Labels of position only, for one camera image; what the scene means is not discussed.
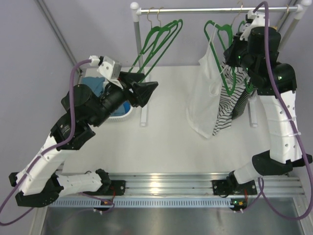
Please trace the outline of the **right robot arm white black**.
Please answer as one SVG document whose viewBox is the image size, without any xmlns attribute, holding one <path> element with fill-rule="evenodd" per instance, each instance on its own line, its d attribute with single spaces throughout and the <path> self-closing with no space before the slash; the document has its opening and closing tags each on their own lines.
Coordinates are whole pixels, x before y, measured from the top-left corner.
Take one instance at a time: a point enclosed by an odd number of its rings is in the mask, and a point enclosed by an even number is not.
<svg viewBox="0 0 313 235">
<path fill-rule="evenodd" d="M 243 69 L 264 107 L 269 129 L 270 149 L 256 154 L 251 162 L 230 172 L 228 188 L 234 194 L 240 194 L 246 184 L 260 176 L 283 175 L 295 167 L 305 166 L 302 151 L 290 122 L 296 122 L 295 96 L 296 76 L 293 67 L 278 62 L 278 47 L 281 35 L 276 29 L 255 27 L 247 39 L 241 39 L 243 33 L 233 37 L 231 46 L 225 50 L 226 64 Z"/>
</svg>

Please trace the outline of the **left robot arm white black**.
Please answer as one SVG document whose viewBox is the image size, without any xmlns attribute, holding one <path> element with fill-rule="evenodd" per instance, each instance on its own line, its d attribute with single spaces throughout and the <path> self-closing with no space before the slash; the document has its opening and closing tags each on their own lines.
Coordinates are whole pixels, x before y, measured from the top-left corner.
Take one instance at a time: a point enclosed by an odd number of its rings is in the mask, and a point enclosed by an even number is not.
<svg viewBox="0 0 313 235">
<path fill-rule="evenodd" d="M 9 176 L 11 185 L 19 189 L 15 196 L 18 206 L 41 208 L 70 194 L 98 196 L 111 190 L 112 182 L 103 169 L 71 176 L 56 171 L 95 136 L 93 129 L 124 103 L 133 107 L 148 103 L 158 83 L 144 82 L 143 77 L 142 73 L 121 72 L 118 83 L 107 83 L 100 95 L 85 84 L 71 88 L 61 101 L 66 113 L 51 128 L 41 150 L 24 171 Z"/>
</svg>

